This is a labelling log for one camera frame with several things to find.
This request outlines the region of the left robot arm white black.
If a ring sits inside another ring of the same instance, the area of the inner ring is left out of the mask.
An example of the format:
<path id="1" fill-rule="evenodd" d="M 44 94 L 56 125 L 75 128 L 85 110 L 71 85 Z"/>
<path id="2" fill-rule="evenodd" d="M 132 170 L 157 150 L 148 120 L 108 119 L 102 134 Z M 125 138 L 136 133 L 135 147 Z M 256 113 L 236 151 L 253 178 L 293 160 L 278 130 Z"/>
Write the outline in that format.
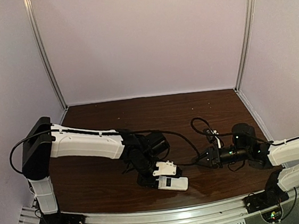
<path id="1" fill-rule="evenodd" d="M 62 156 L 94 156 L 126 161 L 138 171 L 140 184 L 162 190 L 175 188 L 176 167 L 157 155 L 169 148 L 161 133 L 134 134 L 127 130 L 83 130 L 52 124 L 40 118 L 22 145 L 22 172 L 32 185 L 42 214 L 59 211 L 49 161 Z"/>

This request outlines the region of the white remote control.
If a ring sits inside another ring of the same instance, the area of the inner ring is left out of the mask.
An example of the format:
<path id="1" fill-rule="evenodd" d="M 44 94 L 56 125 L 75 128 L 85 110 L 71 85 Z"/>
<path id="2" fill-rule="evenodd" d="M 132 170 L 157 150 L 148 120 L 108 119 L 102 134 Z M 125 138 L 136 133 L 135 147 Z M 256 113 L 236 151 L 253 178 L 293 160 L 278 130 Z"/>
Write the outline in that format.
<path id="1" fill-rule="evenodd" d="M 160 190 L 172 190 L 172 191 L 187 191 L 188 190 L 188 178 L 179 177 L 172 178 L 166 176 L 159 176 L 158 178 L 158 189 Z"/>

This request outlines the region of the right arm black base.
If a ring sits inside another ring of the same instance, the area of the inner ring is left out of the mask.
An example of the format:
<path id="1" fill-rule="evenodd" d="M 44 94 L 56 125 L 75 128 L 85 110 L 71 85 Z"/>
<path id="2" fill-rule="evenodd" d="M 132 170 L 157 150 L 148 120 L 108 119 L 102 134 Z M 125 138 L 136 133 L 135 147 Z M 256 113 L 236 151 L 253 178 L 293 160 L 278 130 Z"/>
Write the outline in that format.
<path id="1" fill-rule="evenodd" d="M 280 172 L 281 170 L 276 170 L 271 173 L 262 192 L 250 193 L 243 199 L 248 214 L 265 210 L 261 216 L 270 224 L 281 222 L 285 218 L 282 202 L 289 199 L 287 192 L 278 186 Z"/>

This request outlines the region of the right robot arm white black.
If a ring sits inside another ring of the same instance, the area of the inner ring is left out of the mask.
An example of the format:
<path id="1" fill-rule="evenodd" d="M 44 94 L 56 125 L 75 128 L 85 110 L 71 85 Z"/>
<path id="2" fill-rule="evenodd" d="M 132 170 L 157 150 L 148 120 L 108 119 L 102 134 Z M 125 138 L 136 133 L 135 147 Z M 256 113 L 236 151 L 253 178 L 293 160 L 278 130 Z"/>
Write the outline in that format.
<path id="1" fill-rule="evenodd" d="M 256 137 L 253 126 L 238 123 L 228 134 L 232 137 L 232 145 L 225 147 L 221 145 L 222 134 L 209 128 L 201 134 L 207 137 L 210 146 L 193 158 L 194 164 L 217 169 L 241 161 L 252 168 L 264 170 L 296 161 L 293 167 L 273 172 L 264 190 L 287 192 L 299 186 L 299 136 L 265 142 Z"/>

